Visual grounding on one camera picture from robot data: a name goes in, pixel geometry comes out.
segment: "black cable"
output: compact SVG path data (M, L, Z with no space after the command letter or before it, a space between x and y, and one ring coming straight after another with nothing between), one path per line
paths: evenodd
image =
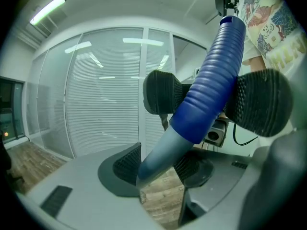
M250 140L250 141L248 141L248 142L245 142L245 143L242 143L242 144L238 143L237 140L236 140L236 124L235 124L235 125L234 125L234 131L233 131L233 138L234 138L234 141L235 141L236 144L238 144L239 146L245 146L245 145L251 143L253 140L257 139L258 136L255 137L255 138L253 138L252 140Z

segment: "wooden floor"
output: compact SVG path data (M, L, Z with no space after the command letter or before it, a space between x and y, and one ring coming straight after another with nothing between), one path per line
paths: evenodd
M65 163L29 141L9 149L8 153L12 159L11 173L24 179L24 183L17 182L15 186L24 194ZM171 168L142 189L141 201L154 220L172 230L178 228L183 193L184 186Z

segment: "blue flexible tube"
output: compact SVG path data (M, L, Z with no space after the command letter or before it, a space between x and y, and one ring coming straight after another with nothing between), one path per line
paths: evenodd
M138 187L153 181L206 136L233 91L245 33L239 18L226 16L221 20L210 51L170 127L139 167Z

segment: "cartoon print shirt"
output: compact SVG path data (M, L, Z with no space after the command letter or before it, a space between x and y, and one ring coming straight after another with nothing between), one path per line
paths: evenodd
M307 50L304 30L283 0L240 0L247 27L243 61L262 55L271 68L291 77Z

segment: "window blind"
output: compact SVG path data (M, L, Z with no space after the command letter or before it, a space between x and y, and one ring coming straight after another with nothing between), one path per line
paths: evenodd
M76 156L139 141L141 44L133 39L141 38L142 29L135 28L83 35L79 44L85 47L77 46L74 54L65 101Z
M149 29L148 39L162 43L157 43L156 45L148 44L146 75L155 69L174 73L171 60L172 56L169 33ZM152 115L145 110L145 139L147 155L154 148L163 133L164 129L160 117L158 115Z
M39 76L46 54L47 52L33 60L26 86L26 119L30 136L29 138L31 142L41 148L44 148L44 144L40 135L37 118L37 90Z
M67 70L80 37L56 45L48 51L38 86L38 122L46 149L73 158L64 119L64 88Z

